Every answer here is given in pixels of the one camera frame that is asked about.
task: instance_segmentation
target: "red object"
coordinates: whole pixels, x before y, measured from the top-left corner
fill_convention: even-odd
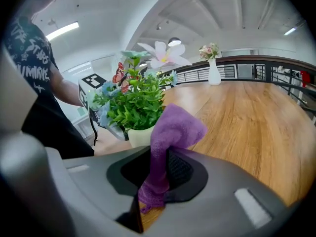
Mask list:
[[[117,73],[116,73],[116,75],[113,76],[112,82],[114,82],[114,83],[120,82],[121,91],[123,93],[125,93],[125,92],[128,91],[128,87],[129,87],[129,83],[128,83],[128,81],[126,79],[130,79],[131,77],[126,77],[122,81],[123,77],[124,77],[124,67],[123,67],[122,62],[119,62],[118,63]]]
[[[303,80],[303,87],[306,87],[306,83],[311,82],[311,76],[306,71],[301,71],[301,75],[302,75],[302,80]]]

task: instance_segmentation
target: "white ceiling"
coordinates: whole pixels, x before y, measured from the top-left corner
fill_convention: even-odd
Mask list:
[[[51,19],[56,24],[48,25]],[[141,50],[137,42],[154,45],[171,37],[186,45],[187,58],[209,40],[225,50],[275,39],[286,46],[299,31],[287,38],[284,33],[299,20],[287,0],[57,0],[34,23],[47,35],[78,21],[78,29],[51,41],[64,71],[125,48]]]

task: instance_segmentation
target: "purple towel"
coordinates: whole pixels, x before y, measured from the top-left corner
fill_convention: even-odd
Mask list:
[[[166,150],[170,146],[187,148],[201,140],[206,126],[187,111],[169,104],[158,119],[151,135],[150,173],[138,191],[139,201],[147,213],[153,207],[163,207],[163,195],[169,189],[166,172]]]

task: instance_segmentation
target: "white flower pot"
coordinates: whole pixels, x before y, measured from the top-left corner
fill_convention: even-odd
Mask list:
[[[208,60],[209,62],[209,72],[208,72],[208,83],[210,85],[219,85],[222,81],[221,75],[216,66],[215,59]]]
[[[152,126],[145,130],[133,130],[130,129],[128,134],[128,139],[133,148],[140,146],[149,146],[150,145],[150,136],[155,126]]]

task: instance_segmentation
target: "ceiling lamp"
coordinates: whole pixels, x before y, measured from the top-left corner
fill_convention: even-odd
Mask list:
[[[168,42],[168,46],[175,46],[175,45],[179,45],[179,44],[181,44],[181,40],[179,38],[176,38],[176,37],[172,37]]]
[[[290,33],[294,32],[296,30],[295,27],[293,27],[291,30],[287,31],[284,35],[289,35]]]
[[[144,61],[142,61],[138,66],[139,66],[139,67],[144,67],[144,66],[146,66],[146,65],[147,65],[147,63],[144,62]]]
[[[67,25],[67,26],[65,26],[65,27],[63,27],[63,28],[60,28],[60,29],[58,29],[58,30],[55,31],[55,32],[52,32],[51,34],[47,35],[46,38],[50,41],[50,40],[52,40],[53,38],[55,38],[55,37],[57,37],[57,36],[59,36],[59,35],[62,35],[62,34],[68,32],[68,31],[70,31],[70,30],[75,29],[75,28],[78,28],[78,27],[79,27],[78,22],[75,22],[75,23],[70,24],[70,25]]]
[[[77,69],[80,69],[80,68],[83,68],[83,67],[87,67],[87,66],[91,66],[91,63],[88,61],[88,62],[86,62],[86,63],[82,63],[82,64],[80,64],[80,65],[78,65],[78,66],[75,66],[75,67],[73,67],[72,69],[69,69],[69,70],[67,70],[68,71],[68,73],[71,73],[72,71],[75,71],[75,70],[77,70]]]

